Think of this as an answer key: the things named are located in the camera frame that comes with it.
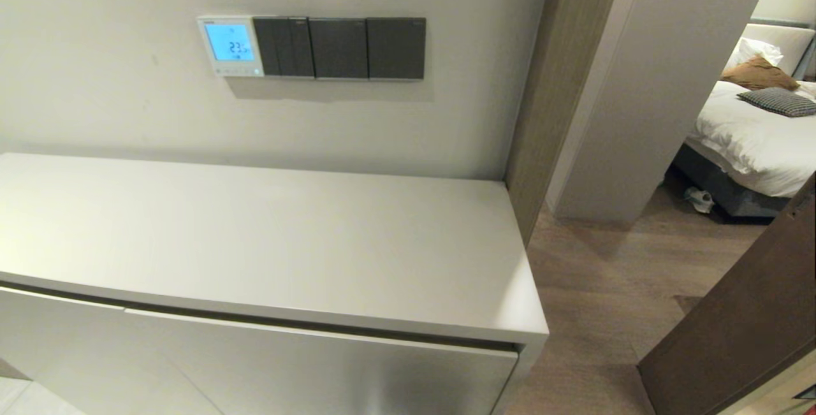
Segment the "white wall thermostat panel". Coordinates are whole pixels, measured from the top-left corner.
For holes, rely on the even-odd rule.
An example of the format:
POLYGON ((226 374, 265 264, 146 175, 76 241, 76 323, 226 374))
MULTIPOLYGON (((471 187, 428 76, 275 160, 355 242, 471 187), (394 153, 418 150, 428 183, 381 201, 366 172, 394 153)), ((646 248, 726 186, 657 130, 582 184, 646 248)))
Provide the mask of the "white wall thermostat panel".
POLYGON ((265 75, 251 16, 196 18, 207 57, 217 77, 260 78, 265 75))

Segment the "beige cabinet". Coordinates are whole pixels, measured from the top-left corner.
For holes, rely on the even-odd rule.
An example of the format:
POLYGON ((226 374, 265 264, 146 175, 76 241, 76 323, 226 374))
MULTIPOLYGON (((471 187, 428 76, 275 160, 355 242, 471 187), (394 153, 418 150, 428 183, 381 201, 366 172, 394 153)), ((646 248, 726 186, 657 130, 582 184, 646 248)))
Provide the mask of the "beige cabinet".
POLYGON ((498 182, 0 154, 0 288, 513 351, 550 331, 498 182))

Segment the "beige cabinet door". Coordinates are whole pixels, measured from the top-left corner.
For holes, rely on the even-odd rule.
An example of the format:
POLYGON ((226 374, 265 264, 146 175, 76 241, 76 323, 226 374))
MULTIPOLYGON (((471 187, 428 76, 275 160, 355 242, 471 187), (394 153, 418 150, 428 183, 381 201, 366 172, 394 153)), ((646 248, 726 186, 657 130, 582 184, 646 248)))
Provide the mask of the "beige cabinet door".
POLYGON ((122 307, 0 288, 0 359, 86 415, 222 415, 122 307))
POLYGON ((126 309, 224 415, 490 415, 518 354, 126 309))

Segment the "white slippers on floor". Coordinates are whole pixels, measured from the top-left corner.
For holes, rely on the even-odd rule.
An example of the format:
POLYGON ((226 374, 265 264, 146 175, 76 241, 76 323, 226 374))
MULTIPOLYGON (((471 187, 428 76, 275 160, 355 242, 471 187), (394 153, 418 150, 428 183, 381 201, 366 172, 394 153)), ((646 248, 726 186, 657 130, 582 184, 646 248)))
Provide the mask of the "white slippers on floor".
POLYGON ((685 189, 683 192, 683 198, 685 201, 689 202, 694 210, 699 212, 699 214, 711 214, 711 211, 716 204, 708 191, 703 191, 703 189, 698 189, 696 187, 689 187, 685 189))

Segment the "dark grey bed base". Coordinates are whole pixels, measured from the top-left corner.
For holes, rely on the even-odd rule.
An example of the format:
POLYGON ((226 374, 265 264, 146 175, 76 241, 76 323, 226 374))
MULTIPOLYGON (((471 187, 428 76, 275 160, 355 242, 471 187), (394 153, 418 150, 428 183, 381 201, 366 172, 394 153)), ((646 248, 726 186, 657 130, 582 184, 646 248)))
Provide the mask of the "dark grey bed base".
POLYGON ((690 183, 711 194, 714 204, 729 218, 773 219, 790 202, 741 186, 720 166, 684 144, 671 163, 690 183))

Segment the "bed with white sheets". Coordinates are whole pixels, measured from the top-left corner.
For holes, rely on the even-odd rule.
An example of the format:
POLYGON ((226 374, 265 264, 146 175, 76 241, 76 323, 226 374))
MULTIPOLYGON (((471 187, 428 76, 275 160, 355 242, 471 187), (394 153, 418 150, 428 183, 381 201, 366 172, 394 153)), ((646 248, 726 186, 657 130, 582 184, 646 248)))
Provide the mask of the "bed with white sheets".
POLYGON ((744 92, 717 81, 685 145, 741 186, 791 198, 816 173, 816 115, 776 115, 738 98, 744 92))

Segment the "brown pillow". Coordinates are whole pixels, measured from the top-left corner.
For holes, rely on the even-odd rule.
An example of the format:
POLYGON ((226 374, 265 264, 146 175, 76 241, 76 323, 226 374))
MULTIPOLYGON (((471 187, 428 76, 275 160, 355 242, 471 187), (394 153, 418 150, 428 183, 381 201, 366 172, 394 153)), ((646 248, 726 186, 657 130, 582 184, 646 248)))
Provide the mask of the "brown pillow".
POLYGON ((784 70, 769 63, 762 55, 755 55, 748 61, 726 69, 720 76, 720 81, 737 84, 750 91, 761 89, 799 89, 799 83, 784 70))

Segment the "brown wooden door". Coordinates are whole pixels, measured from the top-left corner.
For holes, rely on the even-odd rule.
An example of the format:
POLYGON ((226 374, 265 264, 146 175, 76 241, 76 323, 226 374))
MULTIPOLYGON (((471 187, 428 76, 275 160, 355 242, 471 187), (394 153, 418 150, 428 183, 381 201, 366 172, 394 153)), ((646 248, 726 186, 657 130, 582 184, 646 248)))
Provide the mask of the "brown wooden door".
POLYGON ((719 415, 816 351, 816 172, 638 363, 655 415, 719 415))

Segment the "white pillow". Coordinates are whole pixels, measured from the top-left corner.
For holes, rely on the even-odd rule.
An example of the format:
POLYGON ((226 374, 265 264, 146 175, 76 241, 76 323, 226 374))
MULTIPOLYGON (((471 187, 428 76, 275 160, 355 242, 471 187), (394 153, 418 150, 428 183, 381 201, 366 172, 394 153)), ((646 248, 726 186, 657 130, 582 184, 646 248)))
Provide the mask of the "white pillow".
POLYGON ((781 49, 773 44, 741 37, 732 50, 724 70, 734 68, 738 64, 743 64, 757 56, 762 57, 772 66, 777 66, 784 58, 781 49))

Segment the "checkered grey pillow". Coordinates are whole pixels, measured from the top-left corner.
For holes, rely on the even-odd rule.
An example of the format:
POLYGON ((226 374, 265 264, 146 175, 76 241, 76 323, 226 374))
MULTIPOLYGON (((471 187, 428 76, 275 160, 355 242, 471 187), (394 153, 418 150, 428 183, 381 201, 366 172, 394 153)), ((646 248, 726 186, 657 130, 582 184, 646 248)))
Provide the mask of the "checkered grey pillow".
POLYGON ((787 118, 816 115, 816 101, 779 87, 743 92, 737 98, 761 110, 787 118))

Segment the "padded bed headboard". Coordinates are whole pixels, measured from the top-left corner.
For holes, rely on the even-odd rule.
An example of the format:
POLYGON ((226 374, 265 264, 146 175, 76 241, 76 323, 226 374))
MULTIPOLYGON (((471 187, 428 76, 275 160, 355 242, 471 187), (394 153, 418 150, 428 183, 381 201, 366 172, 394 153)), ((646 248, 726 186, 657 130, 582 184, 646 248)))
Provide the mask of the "padded bed headboard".
POLYGON ((801 21, 752 18, 742 37, 760 40, 780 49, 778 68, 797 80, 804 79, 816 53, 816 25, 801 21))

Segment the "wooden door frame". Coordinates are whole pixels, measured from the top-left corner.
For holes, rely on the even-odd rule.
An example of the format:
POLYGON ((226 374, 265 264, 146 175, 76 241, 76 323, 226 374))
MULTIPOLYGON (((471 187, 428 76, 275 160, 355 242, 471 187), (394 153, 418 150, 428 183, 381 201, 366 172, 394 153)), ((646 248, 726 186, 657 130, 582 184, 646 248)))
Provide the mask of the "wooden door frame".
POLYGON ((504 182, 528 245, 614 0, 545 0, 504 182))

